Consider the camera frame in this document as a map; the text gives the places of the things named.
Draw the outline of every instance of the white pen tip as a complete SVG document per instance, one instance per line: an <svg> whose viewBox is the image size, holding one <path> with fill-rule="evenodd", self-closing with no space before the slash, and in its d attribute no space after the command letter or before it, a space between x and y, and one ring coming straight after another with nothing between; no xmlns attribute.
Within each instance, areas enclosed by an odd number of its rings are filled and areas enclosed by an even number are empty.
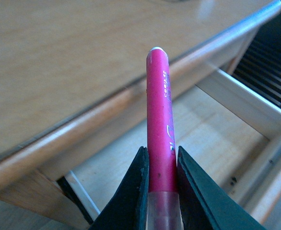
<svg viewBox="0 0 281 230"><path fill-rule="evenodd" d="M160 47L158 47L158 46L153 47L150 51L153 51L153 50L155 50L155 49L160 49L161 51L165 52L162 48L160 48Z"/></svg>

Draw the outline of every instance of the pink pen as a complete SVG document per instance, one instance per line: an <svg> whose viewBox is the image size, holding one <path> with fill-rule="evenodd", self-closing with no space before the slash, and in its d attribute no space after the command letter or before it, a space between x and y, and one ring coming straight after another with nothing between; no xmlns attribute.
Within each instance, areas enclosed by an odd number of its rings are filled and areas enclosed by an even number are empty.
<svg viewBox="0 0 281 230"><path fill-rule="evenodd" d="M147 56L148 229L181 229L168 56L159 47Z"/></svg>

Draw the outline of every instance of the wooden desk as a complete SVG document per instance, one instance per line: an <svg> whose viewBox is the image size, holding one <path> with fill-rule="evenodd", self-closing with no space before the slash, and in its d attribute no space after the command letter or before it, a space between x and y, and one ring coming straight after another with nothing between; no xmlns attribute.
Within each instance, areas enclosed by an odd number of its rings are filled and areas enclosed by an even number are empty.
<svg viewBox="0 0 281 230"><path fill-rule="evenodd" d="M280 10L277 0L0 1L0 198L56 219L7 186L52 187L143 120L153 46L168 53L179 95L216 67L231 72Z"/></svg>

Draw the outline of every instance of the light wood surface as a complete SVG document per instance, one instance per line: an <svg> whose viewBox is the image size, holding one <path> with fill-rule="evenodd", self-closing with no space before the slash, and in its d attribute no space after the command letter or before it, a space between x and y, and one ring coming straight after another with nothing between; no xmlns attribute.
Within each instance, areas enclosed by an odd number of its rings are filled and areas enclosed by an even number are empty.
<svg viewBox="0 0 281 230"><path fill-rule="evenodd" d="M208 55L209 56L201 64L195 63L198 58L192 58L194 53L184 59L189 59L190 62L181 60L174 63L171 68L172 78L172 97L177 96L194 86L204 77L214 72L219 66L231 60L234 55L240 50L242 43L245 41L245 36L242 36L229 45L222 48L219 52ZM139 122L146 118L146 81L141 81L137 87L138 96L136 100L131 103L130 107L126 109L119 116L115 117L105 125L100 127L97 131L92 133L89 137L64 150L56 157L46 161L39 169L52 180L57 180L59 177L65 175L70 169L76 167L84 160L94 155L103 147L123 135L129 129L136 126Z"/></svg>
<svg viewBox="0 0 281 230"><path fill-rule="evenodd" d="M226 189L232 173L252 161L269 141L198 87L180 96L173 107L176 145L182 145ZM146 143L144 121L73 170L100 210Z"/></svg>
<svg viewBox="0 0 281 230"><path fill-rule="evenodd" d="M0 159L270 2L0 1Z"/></svg>
<svg viewBox="0 0 281 230"><path fill-rule="evenodd" d="M0 200L77 229L89 227L78 207L38 171L2 190Z"/></svg>
<svg viewBox="0 0 281 230"><path fill-rule="evenodd" d="M173 105L176 144L263 223L269 205L278 199L270 191L281 193L281 180L275 186L281 179L281 110L221 70ZM146 146L145 121L73 170L98 208L114 194L142 145ZM268 199L271 203L263 210L259 206Z"/></svg>

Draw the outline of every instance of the wooden drawer bottom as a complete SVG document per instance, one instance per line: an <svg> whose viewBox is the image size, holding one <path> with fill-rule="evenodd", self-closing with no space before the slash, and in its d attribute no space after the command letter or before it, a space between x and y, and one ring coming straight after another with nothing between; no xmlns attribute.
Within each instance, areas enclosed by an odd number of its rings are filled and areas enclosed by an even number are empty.
<svg viewBox="0 0 281 230"><path fill-rule="evenodd" d="M252 213L281 167L281 110L218 70L178 97L173 111L176 145ZM105 207L146 143L143 121L67 175L93 218L93 206ZM268 211L254 216L262 222Z"/></svg>

